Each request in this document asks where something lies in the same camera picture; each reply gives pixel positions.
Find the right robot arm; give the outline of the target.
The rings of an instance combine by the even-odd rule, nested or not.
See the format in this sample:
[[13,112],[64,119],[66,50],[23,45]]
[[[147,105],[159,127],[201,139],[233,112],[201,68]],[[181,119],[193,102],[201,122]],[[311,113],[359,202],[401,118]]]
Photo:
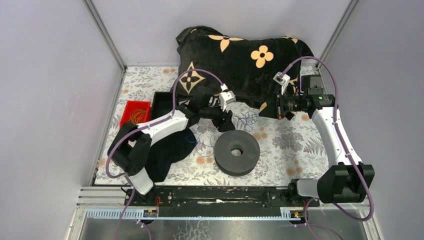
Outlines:
[[305,112],[316,126],[326,151],[328,170],[319,178],[299,178],[290,183],[287,201],[301,205],[307,198],[326,204],[361,203],[375,176],[372,165],[363,164],[347,137],[336,98],[325,94],[319,75],[307,75],[300,93],[286,95],[290,77],[278,72],[274,81],[280,84],[277,92],[277,111],[280,117],[293,112]]

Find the grey perforated spool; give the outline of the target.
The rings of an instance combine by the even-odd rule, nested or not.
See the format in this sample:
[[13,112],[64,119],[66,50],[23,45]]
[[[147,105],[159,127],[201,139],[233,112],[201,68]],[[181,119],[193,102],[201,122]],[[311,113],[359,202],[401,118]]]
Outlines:
[[216,165],[223,173],[233,177],[252,172],[259,161],[260,153],[258,141],[242,130],[223,133],[214,145]]

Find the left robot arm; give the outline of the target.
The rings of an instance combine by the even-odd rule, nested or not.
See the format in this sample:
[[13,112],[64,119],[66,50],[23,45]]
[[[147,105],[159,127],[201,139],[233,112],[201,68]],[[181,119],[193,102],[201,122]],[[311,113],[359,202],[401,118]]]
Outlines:
[[227,110],[227,106],[235,101],[235,94],[225,84],[221,85],[217,96],[206,87],[199,88],[187,103],[177,104],[173,96],[171,112],[145,123],[124,123],[108,149],[106,163],[113,162],[124,171],[136,192],[136,199],[148,206],[155,200],[152,190],[155,184],[145,169],[150,148],[160,140],[197,124],[200,119],[212,120],[219,132],[234,130],[233,113]]

